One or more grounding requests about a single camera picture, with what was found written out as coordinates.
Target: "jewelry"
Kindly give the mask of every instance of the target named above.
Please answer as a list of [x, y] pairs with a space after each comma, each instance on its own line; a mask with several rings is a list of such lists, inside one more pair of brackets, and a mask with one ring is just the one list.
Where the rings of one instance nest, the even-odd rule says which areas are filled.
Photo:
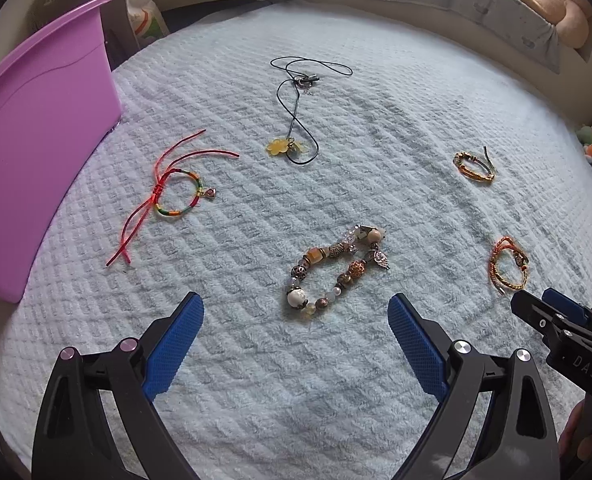
[[[205, 130], [201, 130], [200, 132], [190, 135], [189, 137], [185, 137], [185, 139], [179, 140], [176, 144], [174, 144], [171, 148], [169, 148], [165, 153], [163, 153], [158, 158], [158, 160], [156, 161], [156, 164], [154, 164], [154, 179], [156, 180], [156, 185], [153, 187], [153, 189], [151, 191], [151, 195], [148, 197], [148, 199], [145, 200], [145, 202], [143, 202], [142, 204], [140, 204], [132, 212], [132, 214], [129, 215], [129, 217], [125, 221], [125, 224], [122, 226], [121, 245], [120, 245], [120, 247], [118, 247], [118, 250], [116, 251], [114, 256], [112, 256], [109, 259], [109, 261], [105, 264], [107, 267], [109, 267], [116, 260], [116, 258], [118, 258], [118, 256], [120, 254], [122, 254], [124, 256], [125, 261], [127, 261], [128, 264], [132, 262], [127, 254], [127, 244], [130, 242], [130, 240], [132, 240], [132, 238], [134, 238], [134, 236], [138, 232], [138, 229], [140, 228], [140, 226], [144, 222], [145, 218], [147, 218], [147, 215], [150, 213], [150, 210], [152, 208], [154, 208], [158, 213], [160, 213], [163, 216], [180, 216], [183, 213], [185, 213], [185, 212], [189, 211], [190, 209], [192, 209], [193, 207], [195, 207], [198, 204], [198, 201], [202, 197], [210, 198], [210, 199], [216, 198], [216, 190], [213, 187], [205, 189], [204, 186], [202, 185], [201, 178], [196, 173], [193, 173], [191, 171], [181, 170], [180, 168], [175, 168], [174, 165], [179, 163], [181, 160], [185, 160], [186, 158], [189, 158], [191, 156], [204, 155], [206, 153], [217, 153], [219, 155], [229, 155], [229, 156], [234, 156], [234, 157], [238, 158], [240, 155], [237, 153], [228, 152], [227, 150], [198, 150], [196, 152], [185, 153], [185, 155], [179, 156], [177, 159], [172, 161], [172, 163], [170, 163], [166, 167], [163, 174], [159, 174], [160, 165], [163, 162], [163, 159], [167, 155], [169, 155], [169, 153], [173, 152], [178, 146], [180, 146], [184, 142], [187, 142], [188, 140], [192, 140], [194, 137], [197, 137], [204, 132], [205, 132]], [[161, 208], [161, 206], [158, 202], [160, 201], [160, 196], [163, 193], [163, 188], [165, 186], [165, 183], [167, 182], [167, 179], [174, 173], [182, 173], [182, 174], [185, 174], [186, 176], [188, 176], [189, 178], [191, 178], [196, 183], [196, 192], [194, 194], [194, 198], [192, 199], [192, 201], [189, 203], [189, 205], [187, 207], [185, 207], [184, 209], [181, 209], [181, 210], [168, 211], [166, 209]], [[132, 229], [132, 232], [129, 234], [129, 236], [127, 238], [125, 238], [125, 233], [127, 232], [127, 227], [129, 226], [130, 222], [132, 221], [132, 218], [134, 218], [134, 216], [136, 216], [136, 214], [141, 210], [143, 210], [143, 212], [141, 213], [140, 218], [138, 218], [138, 221], [136, 222], [134, 229]]]
[[[521, 269], [522, 283], [518, 285], [508, 282], [498, 273], [496, 262], [498, 261], [498, 256], [500, 255], [501, 251], [504, 250], [512, 251], [516, 266]], [[505, 293], [505, 291], [501, 288], [501, 284], [505, 285], [507, 288], [511, 288], [512, 290], [521, 290], [527, 284], [527, 264], [529, 262], [529, 258], [527, 257], [527, 254], [525, 254], [525, 251], [523, 251], [512, 238], [509, 236], [503, 236], [494, 246], [492, 255], [489, 258], [489, 279], [492, 280], [492, 283], [501, 294]]]
[[[279, 66], [275, 64], [276, 61], [281, 59], [289, 60], [285, 66]], [[320, 147], [318, 146], [318, 141], [316, 138], [311, 134], [311, 132], [305, 127], [303, 123], [300, 122], [298, 118], [298, 103], [300, 102], [300, 92], [302, 91], [304, 94], [311, 94], [310, 89], [314, 86], [314, 83], [320, 81], [320, 78], [316, 74], [305, 74], [303, 72], [297, 72], [293, 68], [290, 69], [290, 65], [293, 63], [301, 62], [301, 61], [309, 61], [313, 63], [318, 63], [330, 70], [336, 72], [337, 74], [344, 75], [346, 77], [351, 76], [354, 72], [351, 68], [347, 65], [343, 65], [340, 63], [332, 63], [329, 61], [319, 61], [317, 59], [309, 59], [307, 57], [300, 57], [300, 56], [282, 56], [276, 57], [271, 60], [269, 63], [274, 68], [278, 68], [280, 70], [285, 70], [286, 74], [289, 76], [288, 79], [283, 81], [278, 85], [276, 89], [276, 98], [278, 102], [281, 104], [285, 111], [292, 117], [292, 122], [290, 123], [290, 129], [287, 131], [287, 136], [284, 139], [274, 139], [267, 145], [267, 151], [270, 155], [280, 155], [284, 153], [285, 156], [289, 159], [290, 162], [293, 164], [297, 164], [298, 166], [304, 166], [305, 164], [309, 164], [312, 160], [314, 160], [318, 156], [318, 152], [320, 151]], [[281, 99], [280, 91], [285, 83], [291, 83], [294, 91], [296, 92], [296, 103], [294, 104], [294, 111], [290, 110]], [[292, 155], [296, 153], [302, 153], [305, 151], [304, 147], [300, 144], [300, 142], [296, 142], [292, 137], [292, 131], [294, 130], [294, 124], [297, 123], [303, 131], [310, 136], [311, 141], [316, 146], [316, 152], [307, 160], [295, 160]]]
[[[485, 164], [482, 160], [480, 160], [477, 156], [467, 152], [456, 153], [456, 155], [454, 155], [454, 164], [458, 168], [458, 171], [460, 171], [466, 177], [471, 178], [472, 180], [477, 180], [479, 182], [491, 182], [496, 176], [496, 169], [494, 168], [492, 161], [489, 160], [489, 156], [487, 155], [487, 146], [483, 146], [483, 150], [485, 152], [485, 158], [487, 159], [488, 165]], [[480, 173], [476, 173], [475, 171], [471, 171], [470, 168], [463, 164], [464, 160], [468, 160], [470, 162], [474, 162], [475, 164], [482, 166], [487, 171], [487, 174], [483, 175]]]
[[[344, 290], [364, 275], [368, 262], [374, 262], [384, 269], [389, 269], [387, 256], [380, 250], [379, 245], [384, 237], [382, 229], [355, 225], [349, 228], [335, 244], [327, 247], [311, 248], [292, 269], [292, 275], [287, 280], [287, 302], [290, 306], [299, 310], [304, 309], [307, 314], [311, 315], [316, 312], [316, 309], [323, 310], [327, 308], [336, 301], [336, 298]], [[357, 241], [369, 245], [369, 251], [366, 252], [362, 259], [352, 261], [347, 270], [337, 277], [336, 285], [312, 304], [308, 300], [305, 291], [300, 288], [300, 283], [307, 277], [310, 267], [326, 258], [337, 258], [345, 253], [356, 254], [358, 249], [355, 242]]]

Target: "white bead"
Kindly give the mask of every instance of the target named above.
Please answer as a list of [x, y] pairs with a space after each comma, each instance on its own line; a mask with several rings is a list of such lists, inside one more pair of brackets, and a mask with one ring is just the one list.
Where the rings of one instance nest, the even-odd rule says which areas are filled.
[[301, 288], [295, 288], [287, 295], [287, 303], [294, 308], [300, 308], [307, 301], [307, 295]]
[[371, 244], [378, 244], [382, 240], [382, 233], [378, 229], [372, 229], [367, 233], [367, 241]]

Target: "black cord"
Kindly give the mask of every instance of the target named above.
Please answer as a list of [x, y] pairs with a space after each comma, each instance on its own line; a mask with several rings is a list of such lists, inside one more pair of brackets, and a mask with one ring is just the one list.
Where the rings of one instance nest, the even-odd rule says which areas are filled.
[[[278, 66], [274, 63], [275, 61], [278, 61], [281, 59], [291, 59], [291, 61], [286, 63], [285, 66]], [[316, 153], [314, 153], [314, 155], [311, 158], [309, 158], [308, 160], [305, 160], [302, 162], [298, 161], [298, 160], [294, 160], [292, 158], [292, 156], [290, 155], [289, 150], [287, 150], [287, 152], [285, 153], [285, 155], [287, 155], [287, 158], [290, 160], [290, 162], [292, 162], [294, 164], [298, 164], [299, 166], [304, 166], [305, 164], [309, 164], [312, 160], [314, 160], [318, 156], [318, 152], [320, 151], [320, 147], [318, 145], [318, 141], [316, 140], [316, 138], [304, 126], [304, 124], [301, 123], [300, 120], [298, 120], [298, 117], [297, 117], [298, 102], [300, 102], [300, 91], [298, 90], [298, 88], [300, 87], [300, 88], [307, 89], [307, 88], [311, 87], [311, 85], [314, 83], [314, 81], [318, 80], [317, 76], [310, 76], [310, 75], [305, 74], [303, 72], [297, 72], [296, 70], [290, 70], [290, 65], [292, 63], [297, 63], [297, 62], [301, 62], [301, 61], [311, 61], [314, 63], [318, 63], [319, 65], [329, 68], [330, 70], [333, 70], [334, 72], [336, 72], [340, 75], [344, 75], [346, 77], [351, 76], [354, 73], [354, 71], [351, 68], [349, 68], [347, 65], [343, 65], [341, 63], [332, 63], [330, 61], [319, 61], [317, 59], [309, 59], [307, 57], [300, 57], [300, 56], [276, 57], [269, 62], [274, 68], [278, 68], [280, 70], [285, 70], [285, 72], [287, 72], [287, 75], [290, 77], [289, 79], [286, 79], [285, 81], [280, 83], [278, 85], [278, 88], [276, 89], [276, 98], [278, 99], [278, 102], [282, 105], [283, 108], [285, 108], [285, 111], [287, 111], [287, 113], [289, 115], [291, 115], [291, 117], [292, 117], [292, 122], [290, 123], [290, 129], [287, 131], [287, 140], [293, 139], [292, 131], [294, 130], [294, 123], [298, 123], [298, 126], [300, 126], [305, 131], [305, 133], [307, 133], [308, 136], [310, 136], [310, 139], [312, 140], [312, 142], [316, 146]], [[334, 68], [335, 66], [345, 68], [345, 69], [349, 70], [349, 73], [345, 73], [342, 70]], [[285, 83], [292, 83], [292, 87], [294, 88], [294, 91], [296, 92], [296, 104], [294, 105], [293, 112], [291, 110], [289, 110], [289, 108], [285, 105], [285, 103], [283, 102], [283, 100], [281, 99], [281, 96], [280, 96], [281, 88]]]

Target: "red string bracelet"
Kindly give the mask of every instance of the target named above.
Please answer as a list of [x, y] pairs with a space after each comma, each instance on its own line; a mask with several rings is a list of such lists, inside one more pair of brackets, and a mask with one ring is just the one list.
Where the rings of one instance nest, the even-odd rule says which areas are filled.
[[[195, 207], [196, 204], [198, 204], [198, 201], [201, 197], [203, 197], [203, 196], [206, 198], [215, 198], [216, 197], [216, 190], [214, 188], [205, 189], [202, 186], [202, 181], [197, 174], [195, 174], [191, 171], [185, 171], [185, 170], [181, 170], [180, 168], [175, 168], [174, 165], [177, 164], [178, 162], [180, 162], [181, 160], [185, 160], [186, 158], [189, 158], [191, 156], [204, 155], [206, 153], [217, 153], [219, 155], [229, 155], [229, 156], [235, 156], [235, 157], [239, 157], [240, 156], [239, 154], [234, 153], [234, 152], [228, 152], [227, 150], [198, 150], [196, 152], [189, 152], [189, 153], [185, 153], [185, 155], [179, 156], [177, 159], [173, 160], [172, 163], [170, 163], [166, 167], [163, 174], [159, 173], [160, 165], [163, 162], [163, 159], [167, 155], [169, 155], [170, 152], [173, 152], [183, 142], [187, 142], [188, 140], [192, 140], [194, 137], [197, 137], [204, 132], [205, 132], [205, 130], [201, 130], [200, 132], [190, 135], [189, 137], [185, 137], [185, 139], [179, 140], [176, 144], [174, 144], [171, 148], [169, 148], [165, 153], [163, 153], [158, 158], [158, 160], [156, 161], [156, 164], [154, 164], [154, 179], [156, 180], [156, 185], [153, 187], [153, 189], [151, 191], [151, 195], [148, 197], [148, 199], [145, 200], [145, 202], [143, 202], [142, 204], [140, 204], [132, 212], [132, 214], [129, 215], [129, 217], [125, 221], [125, 224], [122, 226], [121, 245], [120, 245], [120, 247], [118, 247], [118, 250], [116, 251], [114, 256], [112, 256], [109, 259], [109, 261], [106, 263], [107, 267], [109, 267], [115, 261], [115, 259], [118, 258], [118, 256], [120, 254], [122, 254], [125, 257], [125, 261], [127, 261], [128, 264], [132, 262], [129, 258], [129, 255], [127, 254], [127, 249], [126, 249], [127, 244], [130, 242], [130, 240], [132, 240], [132, 238], [134, 238], [134, 236], [138, 232], [138, 229], [140, 228], [141, 224], [143, 223], [145, 218], [147, 218], [147, 215], [150, 213], [150, 210], [152, 207], [154, 207], [156, 209], [156, 211], [158, 211], [161, 215], [179, 216], [179, 215], [182, 215], [182, 213], [188, 211], [189, 209]], [[170, 177], [170, 175], [172, 175], [173, 173], [186, 174], [188, 177], [190, 177], [196, 183], [196, 194], [194, 195], [194, 198], [192, 199], [192, 201], [189, 203], [189, 205], [187, 207], [185, 207], [184, 209], [181, 209], [180, 211], [176, 211], [176, 210], [167, 211], [167, 210], [161, 208], [160, 205], [158, 204], [158, 200], [160, 199], [160, 195], [163, 193], [163, 188], [165, 186], [165, 183], [166, 183], [167, 179]], [[132, 229], [132, 232], [128, 235], [127, 238], [125, 238], [125, 233], [127, 232], [127, 228], [129, 227], [130, 222], [141, 210], [144, 210], [144, 211], [141, 213], [140, 218], [138, 218], [138, 221], [136, 222], [136, 225]]]

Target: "bed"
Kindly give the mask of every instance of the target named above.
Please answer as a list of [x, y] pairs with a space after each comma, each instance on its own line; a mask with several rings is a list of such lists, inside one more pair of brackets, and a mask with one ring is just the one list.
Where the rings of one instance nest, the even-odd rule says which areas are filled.
[[[290, 55], [354, 69], [345, 78], [310, 67], [321, 81], [300, 118], [321, 152], [303, 168], [265, 151], [288, 126], [269, 61]], [[25, 465], [58, 352], [110, 349], [188, 290], [204, 300], [204, 325], [155, 405], [201, 478], [391, 478], [436, 407], [387, 325], [397, 292], [482, 351], [528, 348], [562, 430], [582, 393], [545, 365], [539, 338], [487, 277], [491, 248], [511, 235], [530, 256], [528, 291], [553, 286], [592, 306], [592, 168], [571, 125], [528, 84], [438, 36], [303, 2], [196, 23], [114, 80], [120, 125], [68, 191], [20, 304], [0, 301], [0, 431]], [[188, 165], [217, 199], [175, 221], [150, 216], [132, 264], [105, 267], [151, 192], [156, 158], [201, 128], [192, 149], [241, 154]], [[452, 164], [483, 145], [498, 170], [490, 187]], [[181, 205], [189, 191], [173, 183], [166, 200]], [[386, 229], [391, 269], [369, 273], [322, 316], [294, 316], [283, 291], [292, 265], [356, 222]], [[311, 274], [309, 286], [326, 287], [341, 268]], [[103, 400], [126, 464], [142, 472]]]

